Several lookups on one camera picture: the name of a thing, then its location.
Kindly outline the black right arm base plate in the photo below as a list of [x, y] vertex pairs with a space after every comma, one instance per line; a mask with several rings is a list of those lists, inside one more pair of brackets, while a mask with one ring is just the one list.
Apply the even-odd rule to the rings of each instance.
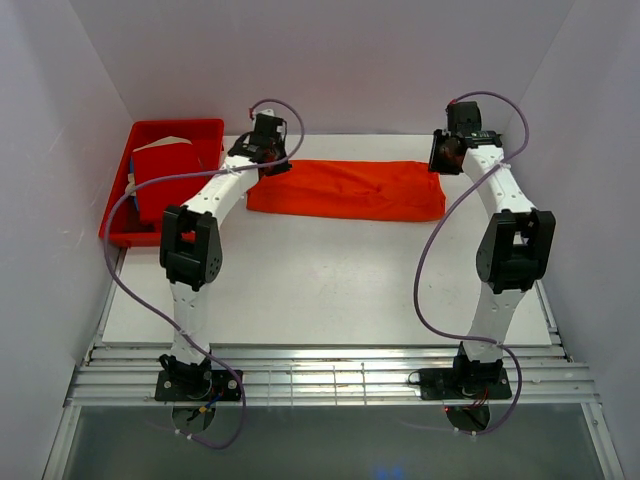
[[418, 371], [423, 400], [508, 400], [512, 397], [506, 370], [497, 375], [464, 376], [453, 368], [425, 368]]

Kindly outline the orange t-shirt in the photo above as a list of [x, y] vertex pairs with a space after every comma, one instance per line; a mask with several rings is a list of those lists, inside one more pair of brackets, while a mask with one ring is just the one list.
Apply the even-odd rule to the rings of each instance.
[[417, 161], [294, 160], [289, 172], [261, 179], [246, 208], [261, 213], [432, 222], [446, 209], [439, 176]]

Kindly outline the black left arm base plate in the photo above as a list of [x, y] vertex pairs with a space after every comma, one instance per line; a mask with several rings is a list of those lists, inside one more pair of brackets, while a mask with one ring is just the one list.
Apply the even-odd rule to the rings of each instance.
[[241, 400], [239, 382], [226, 370], [196, 372], [190, 375], [158, 375], [153, 398], [160, 402], [236, 402]]

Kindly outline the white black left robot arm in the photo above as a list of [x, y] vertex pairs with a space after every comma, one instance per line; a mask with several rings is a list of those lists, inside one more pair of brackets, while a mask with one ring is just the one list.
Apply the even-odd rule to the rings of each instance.
[[253, 129], [242, 134], [204, 187], [180, 206], [165, 209], [160, 265], [169, 281], [174, 322], [178, 325], [169, 354], [159, 358], [158, 400], [239, 401], [242, 372], [215, 369], [202, 334], [208, 315], [210, 285], [221, 271], [219, 229], [225, 217], [261, 174], [258, 165], [286, 156], [287, 122], [271, 109], [252, 116]]

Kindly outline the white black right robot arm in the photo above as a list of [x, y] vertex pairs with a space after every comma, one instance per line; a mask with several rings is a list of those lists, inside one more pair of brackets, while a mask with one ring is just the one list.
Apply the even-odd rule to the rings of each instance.
[[522, 192], [504, 159], [499, 134], [483, 128], [476, 102], [454, 100], [446, 115], [446, 129], [434, 133], [429, 170], [471, 179], [488, 225], [476, 253], [481, 290], [470, 331], [451, 367], [420, 372], [421, 394], [427, 399], [508, 399], [500, 346], [519, 303], [546, 272], [556, 219]]

